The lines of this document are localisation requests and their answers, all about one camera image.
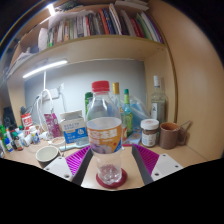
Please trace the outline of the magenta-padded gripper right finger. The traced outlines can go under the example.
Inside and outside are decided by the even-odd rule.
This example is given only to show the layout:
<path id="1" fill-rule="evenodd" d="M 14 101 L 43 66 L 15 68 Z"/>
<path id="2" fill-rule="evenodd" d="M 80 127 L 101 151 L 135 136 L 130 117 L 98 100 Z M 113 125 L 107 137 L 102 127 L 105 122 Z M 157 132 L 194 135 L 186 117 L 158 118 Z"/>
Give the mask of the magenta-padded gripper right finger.
<path id="1" fill-rule="evenodd" d="M 182 166 L 168 154 L 158 155 L 137 144 L 132 145 L 132 155 L 145 185 L 182 169 Z"/>

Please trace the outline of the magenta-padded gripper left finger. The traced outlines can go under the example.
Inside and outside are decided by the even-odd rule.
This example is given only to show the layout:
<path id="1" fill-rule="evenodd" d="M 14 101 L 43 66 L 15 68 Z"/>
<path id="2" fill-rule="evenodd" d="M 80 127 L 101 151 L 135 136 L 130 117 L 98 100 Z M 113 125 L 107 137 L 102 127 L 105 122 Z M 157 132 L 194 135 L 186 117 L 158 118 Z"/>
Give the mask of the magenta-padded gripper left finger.
<path id="1" fill-rule="evenodd" d="M 91 149 L 87 146 L 67 157 L 57 157 L 44 170 L 80 186 L 92 156 Z"/>

